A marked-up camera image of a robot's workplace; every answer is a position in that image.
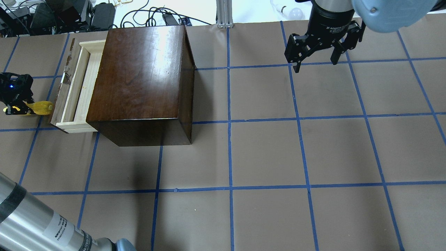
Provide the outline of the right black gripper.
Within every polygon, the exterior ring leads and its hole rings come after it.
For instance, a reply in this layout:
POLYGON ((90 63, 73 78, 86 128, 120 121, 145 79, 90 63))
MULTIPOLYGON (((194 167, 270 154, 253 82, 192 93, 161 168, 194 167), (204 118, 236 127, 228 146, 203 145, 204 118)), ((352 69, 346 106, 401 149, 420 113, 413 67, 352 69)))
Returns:
POLYGON ((289 35, 284 56, 288 63, 293 64, 294 72, 299 73, 304 59, 314 52, 333 48, 330 61, 336 65, 341 55, 347 50, 355 49, 357 43, 363 41, 365 29, 364 21, 358 24, 354 20, 340 27, 309 24, 305 35, 289 35))

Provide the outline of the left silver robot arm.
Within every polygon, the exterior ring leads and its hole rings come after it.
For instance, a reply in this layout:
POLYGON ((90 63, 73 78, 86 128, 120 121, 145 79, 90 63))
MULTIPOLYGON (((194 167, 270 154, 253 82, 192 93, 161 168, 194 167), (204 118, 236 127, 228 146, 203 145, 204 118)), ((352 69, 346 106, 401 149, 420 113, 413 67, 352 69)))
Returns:
POLYGON ((134 251, 125 239, 95 239, 20 184, 0 175, 2 251, 134 251))

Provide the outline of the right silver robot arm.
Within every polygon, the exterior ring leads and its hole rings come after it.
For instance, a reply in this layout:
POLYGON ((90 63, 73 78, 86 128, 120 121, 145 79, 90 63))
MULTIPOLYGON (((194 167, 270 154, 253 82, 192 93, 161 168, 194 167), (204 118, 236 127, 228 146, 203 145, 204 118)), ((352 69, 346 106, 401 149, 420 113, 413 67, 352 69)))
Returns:
POLYGON ((292 33, 284 52, 295 73, 304 59, 329 48, 336 65, 342 54, 363 41, 366 28, 392 33, 445 9, 444 0, 312 0, 311 5, 306 33, 292 33))

